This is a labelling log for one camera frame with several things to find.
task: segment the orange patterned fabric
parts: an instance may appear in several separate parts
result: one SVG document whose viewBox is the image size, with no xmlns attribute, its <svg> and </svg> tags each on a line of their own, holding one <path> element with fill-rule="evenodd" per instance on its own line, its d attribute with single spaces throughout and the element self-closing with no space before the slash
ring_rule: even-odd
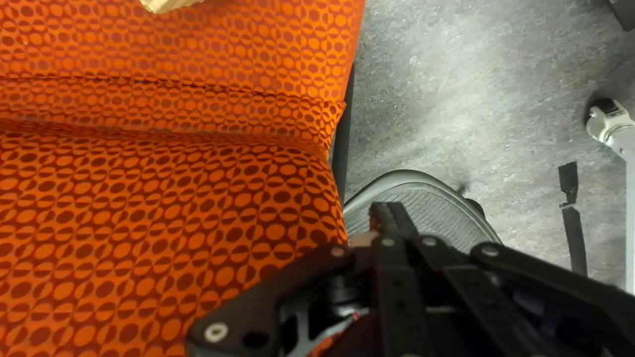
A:
<svg viewBox="0 0 635 357">
<path fill-rule="evenodd" d="M 0 0 L 0 356 L 180 356 L 345 242 L 328 148 L 363 0 Z"/>
</svg>

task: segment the seat cushion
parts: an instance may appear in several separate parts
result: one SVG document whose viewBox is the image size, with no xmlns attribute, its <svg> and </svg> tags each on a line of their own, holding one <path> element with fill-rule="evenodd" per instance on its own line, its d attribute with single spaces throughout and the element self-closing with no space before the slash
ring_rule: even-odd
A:
<svg viewBox="0 0 635 357">
<path fill-rule="evenodd" d="M 1 120 L 0 163 L 3 356 L 180 356 L 194 318 L 345 243 L 302 139 Z"/>
<path fill-rule="evenodd" d="M 0 115 L 82 126 L 276 133 L 328 150 L 363 0 L 8 1 Z"/>
</svg>

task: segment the gray carpet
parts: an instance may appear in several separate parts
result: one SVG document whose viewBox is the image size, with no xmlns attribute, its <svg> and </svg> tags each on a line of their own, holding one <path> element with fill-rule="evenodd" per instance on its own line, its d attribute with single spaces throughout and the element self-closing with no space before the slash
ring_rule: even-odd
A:
<svg viewBox="0 0 635 357">
<path fill-rule="evenodd" d="M 398 168 L 478 200 L 506 245 L 570 267 L 558 166 L 578 161 L 589 273 L 624 284 L 625 164 L 582 125 L 635 114 L 635 31 L 602 0 L 367 0 L 347 197 Z"/>
</svg>

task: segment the beige object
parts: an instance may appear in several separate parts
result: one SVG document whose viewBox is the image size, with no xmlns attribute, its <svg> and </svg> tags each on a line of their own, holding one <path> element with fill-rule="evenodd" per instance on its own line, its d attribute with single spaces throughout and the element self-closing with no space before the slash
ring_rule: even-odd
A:
<svg viewBox="0 0 635 357">
<path fill-rule="evenodd" d="M 140 0 L 141 4 L 153 13 L 166 13 L 171 10 L 184 8 L 203 0 Z"/>
</svg>

